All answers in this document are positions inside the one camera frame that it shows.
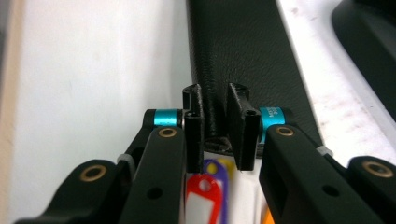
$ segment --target orange object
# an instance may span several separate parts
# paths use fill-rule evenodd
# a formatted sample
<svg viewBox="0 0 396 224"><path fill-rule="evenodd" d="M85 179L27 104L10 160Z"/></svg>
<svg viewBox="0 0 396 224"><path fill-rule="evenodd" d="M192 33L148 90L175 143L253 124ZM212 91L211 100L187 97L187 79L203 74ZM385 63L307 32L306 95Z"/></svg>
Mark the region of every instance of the orange object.
<svg viewBox="0 0 396 224"><path fill-rule="evenodd" d="M268 208L265 211L265 217L262 224L275 224L271 211Z"/></svg>

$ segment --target red tag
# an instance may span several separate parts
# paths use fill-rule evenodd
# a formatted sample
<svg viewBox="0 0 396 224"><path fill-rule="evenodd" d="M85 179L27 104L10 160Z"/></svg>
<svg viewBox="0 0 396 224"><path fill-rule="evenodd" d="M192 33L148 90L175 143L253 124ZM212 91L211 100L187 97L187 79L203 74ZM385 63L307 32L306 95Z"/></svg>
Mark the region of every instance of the red tag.
<svg viewBox="0 0 396 224"><path fill-rule="evenodd" d="M193 175L187 181L187 200L190 193L197 194L213 202L209 224L216 224L221 209L222 193L216 179L210 175Z"/></svg>

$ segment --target textured black surface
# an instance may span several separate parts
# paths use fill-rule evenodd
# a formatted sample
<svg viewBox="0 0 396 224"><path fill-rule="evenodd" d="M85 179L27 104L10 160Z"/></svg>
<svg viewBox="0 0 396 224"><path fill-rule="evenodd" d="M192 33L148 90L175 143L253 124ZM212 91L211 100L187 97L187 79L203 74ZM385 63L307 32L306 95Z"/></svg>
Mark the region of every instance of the textured black surface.
<svg viewBox="0 0 396 224"><path fill-rule="evenodd" d="M229 82L250 89L250 102L290 109L321 145L275 0L188 1L193 82L203 89L205 139L227 135Z"/></svg>

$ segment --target plastic key tag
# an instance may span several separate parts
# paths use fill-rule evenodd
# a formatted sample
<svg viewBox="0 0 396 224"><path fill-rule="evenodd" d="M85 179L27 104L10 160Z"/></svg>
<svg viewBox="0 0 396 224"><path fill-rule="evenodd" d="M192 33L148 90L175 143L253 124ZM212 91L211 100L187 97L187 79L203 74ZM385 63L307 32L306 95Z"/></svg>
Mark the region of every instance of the plastic key tag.
<svg viewBox="0 0 396 224"><path fill-rule="evenodd" d="M227 174L228 174L228 179L230 181L233 180L233 173L235 171L235 163L228 160L228 159L224 159L224 158L218 158L216 159L216 161L218 161L219 163L221 163L225 169L227 170Z"/></svg>
<svg viewBox="0 0 396 224"><path fill-rule="evenodd" d="M227 224L228 211L228 174L227 169L216 160L204 160L205 173L220 181L222 189L222 207L220 224Z"/></svg>
<svg viewBox="0 0 396 224"><path fill-rule="evenodd" d="M187 181L187 206L189 206L189 202L192 199L196 200L198 198L211 202L209 204L212 205L212 209L209 220L206 223L216 224L221 209L222 193L218 182L211 175L193 175Z"/></svg>

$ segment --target screw hole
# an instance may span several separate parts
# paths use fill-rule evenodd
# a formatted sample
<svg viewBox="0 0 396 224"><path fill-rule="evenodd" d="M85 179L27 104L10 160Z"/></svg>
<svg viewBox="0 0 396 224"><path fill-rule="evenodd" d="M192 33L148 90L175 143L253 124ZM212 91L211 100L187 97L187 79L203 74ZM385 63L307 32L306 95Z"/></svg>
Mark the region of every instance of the screw hole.
<svg viewBox="0 0 396 224"><path fill-rule="evenodd" d="M92 165L87 167L79 176L79 179L84 182L92 182L102 178L106 173L106 167L104 165Z"/></svg>
<svg viewBox="0 0 396 224"><path fill-rule="evenodd" d="M332 196L332 197L340 196L340 192L338 191L338 189L336 189L336 188L334 188L332 186L325 185L325 186L322 187L322 189L329 196Z"/></svg>
<svg viewBox="0 0 396 224"><path fill-rule="evenodd" d="M148 198L151 200L156 200L163 196L163 190L160 188L152 188L148 190Z"/></svg>
<svg viewBox="0 0 396 224"><path fill-rule="evenodd" d="M195 113L189 112L189 113L187 113L187 117L198 117L198 115Z"/></svg>
<svg viewBox="0 0 396 224"><path fill-rule="evenodd" d="M393 172L385 165L376 161L364 161L363 168L372 175L378 177L390 178L393 177Z"/></svg>
<svg viewBox="0 0 396 224"><path fill-rule="evenodd" d="M256 111L254 110L248 110L247 115L256 115Z"/></svg>
<svg viewBox="0 0 396 224"><path fill-rule="evenodd" d="M234 87L235 87L235 89L236 89L237 91L245 91L245 90L247 89L246 87L241 86L241 85L235 85Z"/></svg>
<svg viewBox="0 0 396 224"><path fill-rule="evenodd" d="M276 129L276 132L281 134L281 135L284 135L284 136L292 136L292 135L294 135L294 131L292 129L290 129L290 128L287 128L287 127L278 127Z"/></svg>
<svg viewBox="0 0 396 224"><path fill-rule="evenodd" d="M175 129L166 128L166 129L160 130L159 135L161 137L173 137L176 135L176 133L177 133L177 131Z"/></svg>
<svg viewBox="0 0 396 224"><path fill-rule="evenodd" d="M201 182L199 182L199 189L203 192L208 192L210 191L212 187L210 186L209 181L203 179Z"/></svg>

